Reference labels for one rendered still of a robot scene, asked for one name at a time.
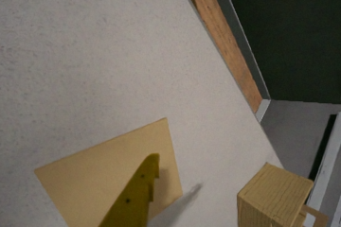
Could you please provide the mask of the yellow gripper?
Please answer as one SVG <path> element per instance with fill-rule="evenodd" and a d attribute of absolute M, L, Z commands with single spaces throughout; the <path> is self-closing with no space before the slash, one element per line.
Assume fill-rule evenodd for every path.
<path fill-rule="evenodd" d="M 147 227 L 154 180 L 159 178 L 159 153 L 149 154 L 127 182 L 98 227 Z"/>

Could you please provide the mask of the tan flat board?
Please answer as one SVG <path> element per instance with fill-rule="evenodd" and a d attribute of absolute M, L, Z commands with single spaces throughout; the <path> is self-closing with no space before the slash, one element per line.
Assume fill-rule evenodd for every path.
<path fill-rule="evenodd" d="M 148 222 L 183 196 L 167 117 L 38 167 L 35 175 L 68 227 L 98 227 L 125 184 L 159 153 Z"/>

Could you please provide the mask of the tan open wooden crate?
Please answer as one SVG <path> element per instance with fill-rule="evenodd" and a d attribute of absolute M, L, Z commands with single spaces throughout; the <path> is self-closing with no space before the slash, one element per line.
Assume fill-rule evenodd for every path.
<path fill-rule="evenodd" d="M 240 227 L 302 227 L 314 181 L 266 163 L 237 194 Z M 293 225 L 293 226 L 292 226 Z"/>

